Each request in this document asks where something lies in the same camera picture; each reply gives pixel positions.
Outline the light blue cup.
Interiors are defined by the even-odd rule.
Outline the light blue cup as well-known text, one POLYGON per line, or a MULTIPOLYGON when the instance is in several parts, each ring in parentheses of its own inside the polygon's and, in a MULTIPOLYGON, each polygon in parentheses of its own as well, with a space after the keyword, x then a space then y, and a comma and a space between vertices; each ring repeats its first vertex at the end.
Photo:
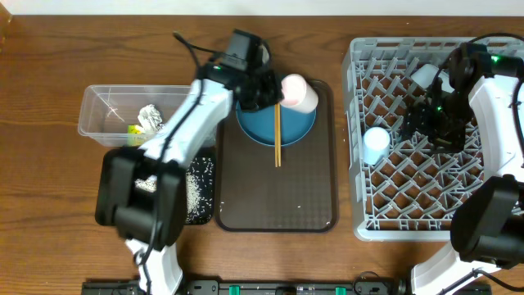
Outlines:
POLYGON ((389 152, 390 135, 382 127, 372 127, 363 136, 363 161, 374 166, 389 152))

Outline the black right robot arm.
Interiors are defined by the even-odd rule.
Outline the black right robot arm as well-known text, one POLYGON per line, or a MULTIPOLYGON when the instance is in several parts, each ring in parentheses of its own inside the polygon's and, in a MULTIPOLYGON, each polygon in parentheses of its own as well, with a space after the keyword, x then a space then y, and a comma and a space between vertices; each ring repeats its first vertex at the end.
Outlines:
POLYGON ((428 103, 410 106, 403 138, 428 137, 436 153, 461 152, 466 125, 476 121, 484 180, 454 209, 449 241, 410 271, 409 294, 454 294, 480 276, 513 292, 494 274, 523 263, 523 60, 489 52, 474 40, 461 43, 439 67, 447 70, 447 93, 435 75, 428 103))

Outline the light blue bowl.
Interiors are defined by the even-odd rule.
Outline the light blue bowl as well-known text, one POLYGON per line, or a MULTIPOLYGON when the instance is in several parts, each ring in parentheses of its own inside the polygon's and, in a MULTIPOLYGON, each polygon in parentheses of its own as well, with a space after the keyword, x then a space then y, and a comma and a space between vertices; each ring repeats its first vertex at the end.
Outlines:
MULTIPOLYGON (((435 78, 437 70, 437 66, 426 64, 413 72, 411 74, 411 79, 421 89, 428 90, 433 79, 435 78)), ((454 89, 449 84, 449 75, 442 71, 439 74, 439 77, 442 79, 442 90, 447 93, 452 93, 454 89)))

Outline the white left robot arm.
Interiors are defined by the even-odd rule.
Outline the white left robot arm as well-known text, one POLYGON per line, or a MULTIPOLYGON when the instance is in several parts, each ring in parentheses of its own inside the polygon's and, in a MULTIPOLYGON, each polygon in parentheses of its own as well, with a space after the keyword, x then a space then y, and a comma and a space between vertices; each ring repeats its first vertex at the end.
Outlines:
POLYGON ((236 105, 262 111, 281 101, 282 77, 269 66, 208 63, 163 129, 103 157, 95 221, 124 239, 144 293, 174 294, 181 284, 176 242, 186 222, 186 172, 206 137, 236 105))

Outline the white rice pile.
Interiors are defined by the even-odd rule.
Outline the white rice pile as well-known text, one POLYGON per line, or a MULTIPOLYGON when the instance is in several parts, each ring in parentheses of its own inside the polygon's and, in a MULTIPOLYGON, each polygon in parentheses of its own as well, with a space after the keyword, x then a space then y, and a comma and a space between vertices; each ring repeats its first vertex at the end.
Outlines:
POLYGON ((186 173, 187 225, 204 225, 213 215, 215 159, 196 157, 186 173))

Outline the pink cup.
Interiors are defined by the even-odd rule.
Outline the pink cup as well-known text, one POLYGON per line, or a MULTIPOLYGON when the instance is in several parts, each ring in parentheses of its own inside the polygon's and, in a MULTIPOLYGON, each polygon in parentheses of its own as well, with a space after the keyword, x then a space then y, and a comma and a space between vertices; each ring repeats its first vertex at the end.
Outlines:
POLYGON ((316 110, 318 94, 302 75, 290 74, 282 80, 283 99, 280 104, 293 111, 309 114, 316 110))

